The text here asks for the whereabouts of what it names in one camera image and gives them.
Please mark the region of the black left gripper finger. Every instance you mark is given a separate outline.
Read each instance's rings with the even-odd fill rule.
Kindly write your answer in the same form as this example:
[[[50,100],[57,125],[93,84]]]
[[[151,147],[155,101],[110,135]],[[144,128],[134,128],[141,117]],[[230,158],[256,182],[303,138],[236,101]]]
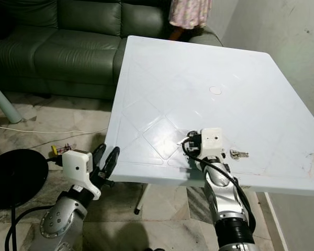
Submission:
[[[106,149],[106,144],[105,143],[101,143],[93,151],[93,169],[99,169],[100,158],[103,157],[105,149]]]
[[[103,174],[105,179],[109,179],[109,177],[113,174],[116,169],[117,159],[119,157],[120,148],[116,146],[111,150],[108,157],[105,160]]]

